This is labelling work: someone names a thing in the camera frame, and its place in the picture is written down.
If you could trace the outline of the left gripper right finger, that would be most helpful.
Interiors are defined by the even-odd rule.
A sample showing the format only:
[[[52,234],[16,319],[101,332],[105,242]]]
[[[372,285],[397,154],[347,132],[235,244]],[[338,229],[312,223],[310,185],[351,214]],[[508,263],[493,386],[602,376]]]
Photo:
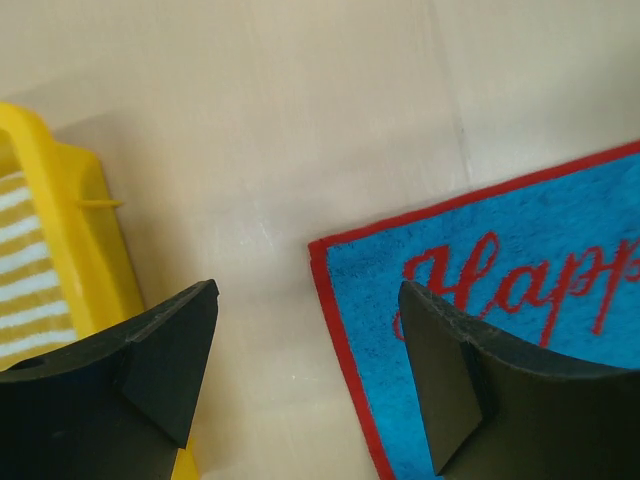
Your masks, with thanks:
[[[436,475],[638,477],[637,370],[531,344],[414,282],[398,300]]]

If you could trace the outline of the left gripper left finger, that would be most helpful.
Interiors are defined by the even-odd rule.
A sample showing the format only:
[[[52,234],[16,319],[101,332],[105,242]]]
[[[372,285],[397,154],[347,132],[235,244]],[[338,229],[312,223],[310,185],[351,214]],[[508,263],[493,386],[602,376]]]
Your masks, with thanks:
[[[154,308],[1,374],[4,479],[168,479],[188,443],[219,290]]]

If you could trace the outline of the yellow striped towel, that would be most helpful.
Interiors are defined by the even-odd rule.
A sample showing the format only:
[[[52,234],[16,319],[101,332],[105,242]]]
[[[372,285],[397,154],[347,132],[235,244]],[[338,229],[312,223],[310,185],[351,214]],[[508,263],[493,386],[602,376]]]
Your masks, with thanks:
[[[1,368],[77,339],[23,173],[1,178]]]

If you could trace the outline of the turquoise red patterned towel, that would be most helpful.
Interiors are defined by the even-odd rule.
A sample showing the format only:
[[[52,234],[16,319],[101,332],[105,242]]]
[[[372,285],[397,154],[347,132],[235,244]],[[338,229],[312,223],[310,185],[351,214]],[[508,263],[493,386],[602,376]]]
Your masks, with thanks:
[[[415,281],[555,352],[639,364],[639,146],[313,241],[310,266],[382,479],[434,477],[400,324]]]

